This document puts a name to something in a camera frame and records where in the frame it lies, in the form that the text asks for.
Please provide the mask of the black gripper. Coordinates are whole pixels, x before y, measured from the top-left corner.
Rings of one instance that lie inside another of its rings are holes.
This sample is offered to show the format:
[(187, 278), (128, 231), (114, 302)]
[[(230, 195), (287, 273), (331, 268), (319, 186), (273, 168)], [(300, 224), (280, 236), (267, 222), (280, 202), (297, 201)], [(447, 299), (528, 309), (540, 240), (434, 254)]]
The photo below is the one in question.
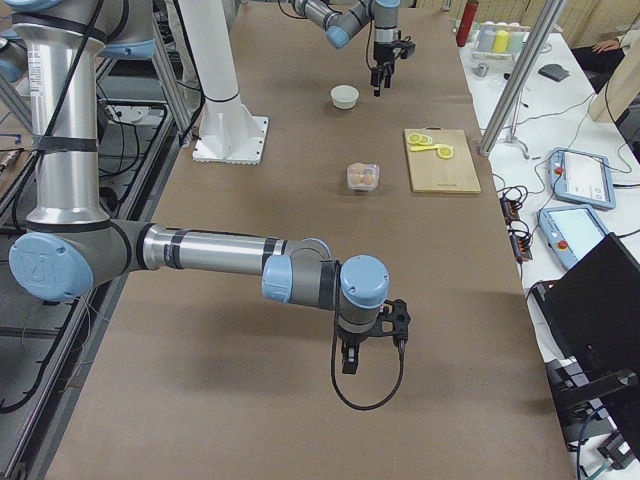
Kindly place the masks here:
[(356, 374), (359, 366), (359, 345), (369, 337), (381, 337), (383, 331), (376, 322), (352, 324), (341, 319), (336, 325), (336, 333), (341, 341), (342, 373)]
[(385, 88), (391, 87), (397, 49), (398, 43), (396, 41), (374, 42), (373, 59), (375, 61), (375, 66), (371, 68), (370, 83), (375, 97), (379, 97), (381, 95), (381, 86), (383, 81)]

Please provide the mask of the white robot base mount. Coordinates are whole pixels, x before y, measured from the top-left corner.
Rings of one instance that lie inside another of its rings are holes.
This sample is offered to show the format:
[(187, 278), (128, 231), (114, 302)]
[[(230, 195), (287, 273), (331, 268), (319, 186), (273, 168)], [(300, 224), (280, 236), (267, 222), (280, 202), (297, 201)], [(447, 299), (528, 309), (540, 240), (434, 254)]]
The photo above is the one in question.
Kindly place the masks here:
[(186, 39), (204, 95), (193, 159), (257, 165), (269, 119), (254, 116), (243, 104), (220, 1), (178, 1)]

